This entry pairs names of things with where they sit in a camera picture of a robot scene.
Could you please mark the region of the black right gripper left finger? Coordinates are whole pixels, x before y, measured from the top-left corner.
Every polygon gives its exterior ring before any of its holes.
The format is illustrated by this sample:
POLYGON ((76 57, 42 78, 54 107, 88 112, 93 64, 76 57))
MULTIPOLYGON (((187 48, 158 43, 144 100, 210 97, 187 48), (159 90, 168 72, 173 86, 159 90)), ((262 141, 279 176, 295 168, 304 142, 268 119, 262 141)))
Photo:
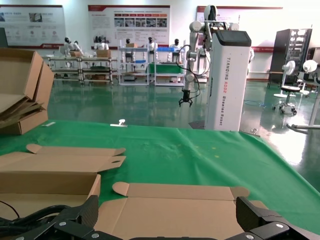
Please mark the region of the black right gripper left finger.
POLYGON ((82 205, 62 210, 53 220, 15 240, 117 240, 118 237, 97 231, 99 197, 91 195, 82 205))

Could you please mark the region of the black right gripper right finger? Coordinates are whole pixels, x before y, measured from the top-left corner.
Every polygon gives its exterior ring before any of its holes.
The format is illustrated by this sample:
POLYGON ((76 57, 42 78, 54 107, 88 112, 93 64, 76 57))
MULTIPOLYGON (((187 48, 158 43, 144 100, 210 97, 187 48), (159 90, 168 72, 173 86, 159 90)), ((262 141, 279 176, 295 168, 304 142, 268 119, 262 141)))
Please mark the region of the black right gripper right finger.
POLYGON ((279 213, 255 206, 247 198, 236 198, 236 220, 243 233, 231 240, 318 240, 320 236, 287 221, 279 213))

